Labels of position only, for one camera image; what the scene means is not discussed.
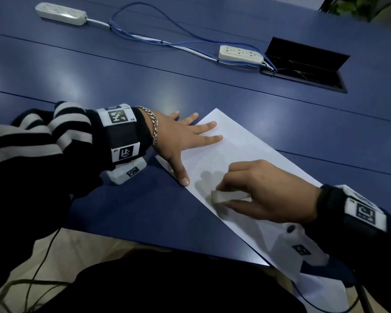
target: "green plant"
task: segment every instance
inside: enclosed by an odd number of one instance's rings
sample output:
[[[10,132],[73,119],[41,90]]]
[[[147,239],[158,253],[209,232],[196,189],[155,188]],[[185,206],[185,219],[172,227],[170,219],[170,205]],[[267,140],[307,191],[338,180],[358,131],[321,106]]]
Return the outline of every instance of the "green plant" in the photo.
[[[376,5],[380,0],[334,0],[329,13],[341,15],[350,13],[352,16],[370,22],[375,17]]]

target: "blue tabletop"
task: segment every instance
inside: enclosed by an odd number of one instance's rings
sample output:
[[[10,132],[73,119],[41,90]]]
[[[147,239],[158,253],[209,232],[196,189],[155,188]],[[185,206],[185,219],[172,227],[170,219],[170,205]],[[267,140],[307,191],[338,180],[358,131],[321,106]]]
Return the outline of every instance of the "blue tabletop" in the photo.
[[[127,42],[94,25],[42,20],[34,10],[42,1],[0,0],[0,123],[59,100],[197,111],[200,118],[219,108],[320,182],[348,184],[391,211],[391,30],[269,0],[141,0],[208,38],[265,50],[277,36],[348,54],[343,94]],[[45,1],[106,21],[135,0]],[[168,41],[189,39],[142,7],[120,15],[118,24]],[[106,183],[76,200],[66,226],[265,263],[153,156],[149,151],[148,167],[131,181]]]

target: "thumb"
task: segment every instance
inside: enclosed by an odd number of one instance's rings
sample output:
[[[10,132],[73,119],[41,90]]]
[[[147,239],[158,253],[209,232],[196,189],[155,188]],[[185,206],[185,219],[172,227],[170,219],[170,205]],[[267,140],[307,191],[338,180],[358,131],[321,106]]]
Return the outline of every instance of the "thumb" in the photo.
[[[190,178],[188,178],[187,171],[182,164],[181,152],[178,155],[173,156],[169,161],[169,164],[171,165],[175,178],[177,178],[178,182],[182,186],[188,186],[190,184]]]
[[[224,205],[235,212],[253,217],[257,220],[268,220],[270,217],[269,212],[255,201],[230,200],[224,202]]]

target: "power outlet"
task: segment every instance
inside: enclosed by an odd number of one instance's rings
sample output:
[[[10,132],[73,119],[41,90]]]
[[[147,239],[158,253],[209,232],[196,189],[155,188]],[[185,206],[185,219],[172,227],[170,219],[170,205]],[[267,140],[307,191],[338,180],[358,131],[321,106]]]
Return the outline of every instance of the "power outlet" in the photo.
[[[259,52],[228,45],[220,46],[219,59],[252,62],[256,64],[261,64],[263,62],[263,56]]]
[[[56,20],[73,25],[84,25],[87,21],[85,11],[63,7],[61,5],[42,2],[39,3],[35,10],[40,17],[49,20]]]

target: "silver chain bracelet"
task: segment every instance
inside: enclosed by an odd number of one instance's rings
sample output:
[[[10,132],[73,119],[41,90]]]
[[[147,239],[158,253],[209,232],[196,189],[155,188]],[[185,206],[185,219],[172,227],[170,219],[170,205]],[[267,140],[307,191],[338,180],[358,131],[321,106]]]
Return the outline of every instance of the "silver chain bracelet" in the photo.
[[[141,105],[138,105],[137,108],[141,108],[142,110],[144,110],[146,113],[148,113],[149,117],[151,118],[152,120],[152,123],[153,123],[153,136],[152,136],[152,141],[153,141],[153,145],[155,146],[156,145],[156,142],[158,140],[158,119],[156,118],[155,114],[153,114],[153,112],[148,109],[148,108],[145,108],[144,106],[141,106]]]

